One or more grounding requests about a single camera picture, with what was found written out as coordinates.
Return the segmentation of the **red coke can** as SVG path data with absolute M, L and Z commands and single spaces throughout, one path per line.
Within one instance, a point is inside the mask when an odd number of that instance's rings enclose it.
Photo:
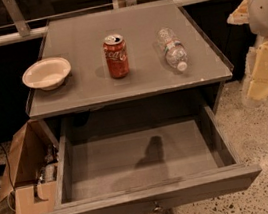
M 122 78 L 128 75 L 128 53 L 123 36 L 113 33 L 103 40 L 104 55 L 112 78 Z

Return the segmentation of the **open grey top drawer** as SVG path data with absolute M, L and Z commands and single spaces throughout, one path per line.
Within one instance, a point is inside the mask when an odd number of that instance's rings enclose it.
M 45 214 L 148 214 L 250 187 L 259 165 L 242 162 L 213 111 L 114 135 L 60 139 L 54 209 Z

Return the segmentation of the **metal drawer knob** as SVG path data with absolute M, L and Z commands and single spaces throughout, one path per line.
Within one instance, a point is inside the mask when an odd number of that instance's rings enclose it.
M 154 208 L 153 208 L 154 212 L 162 211 L 162 207 L 160 206 L 158 202 L 153 202 L 153 205 L 154 205 Z

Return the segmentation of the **clear plastic water bottle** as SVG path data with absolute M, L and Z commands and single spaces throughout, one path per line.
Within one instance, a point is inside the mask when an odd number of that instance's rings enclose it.
M 163 27 L 158 30 L 157 38 L 165 60 L 170 67 L 177 71 L 185 72 L 188 66 L 188 55 L 174 31 L 171 28 Z

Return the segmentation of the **grey cabinet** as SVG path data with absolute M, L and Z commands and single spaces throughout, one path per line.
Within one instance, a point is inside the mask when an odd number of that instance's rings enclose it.
M 214 113 L 232 76 L 222 53 L 171 0 L 48 25 L 41 59 L 22 81 L 33 120 L 61 122 L 60 143 L 83 143 Z

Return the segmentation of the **brown cardboard box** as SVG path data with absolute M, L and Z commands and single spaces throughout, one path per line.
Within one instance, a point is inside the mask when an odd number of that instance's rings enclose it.
M 56 181 L 37 182 L 51 143 L 37 120 L 29 120 L 13 136 L 0 184 L 0 203 L 16 191 L 15 214 L 45 214 L 54 209 Z

